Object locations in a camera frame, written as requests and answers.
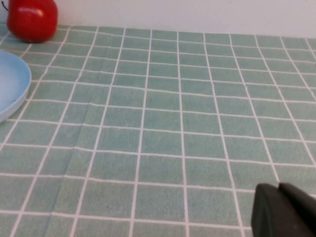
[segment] black object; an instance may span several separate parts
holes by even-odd
[[[288,183],[258,184],[251,226],[254,237],[316,237],[316,200]]]

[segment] plate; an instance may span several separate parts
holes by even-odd
[[[23,104],[31,78],[31,70],[21,58],[0,50],[0,122]]]

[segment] plate rim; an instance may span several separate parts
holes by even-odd
[[[16,100],[14,101],[14,103],[12,103],[9,107],[7,107],[5,110],[0,111],[0,123],[5,121],[7,118],[9,118],[12,114],[14,114],[23,104],[23,102],[26,99],[26,96],[29,92],[30,86],[31,86],[31,82],[32,82],[32,72],[31,69],[29,67],[29,65],[20,57],[16,56],[13,53],[10,53],[8,51],[2,50],[0,49],[0,54],[7,54],[10,57],[15,57],[16,59],[18,59],[22,64],[24,64],[27,68],[28,71],[28,85],[26,87],[26,89],[24,90],[24,92],[22,93],[22,95]]]

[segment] checkered tablecloth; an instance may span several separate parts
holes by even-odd
[[[316,197],[316,39],[60,26],[0,124],[1,237],[250,237],[257,183]]]

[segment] apple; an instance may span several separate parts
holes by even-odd
[[[54,0],[9,0],[7,27],[28,43],[49,40],[56,32],[58,9]]]

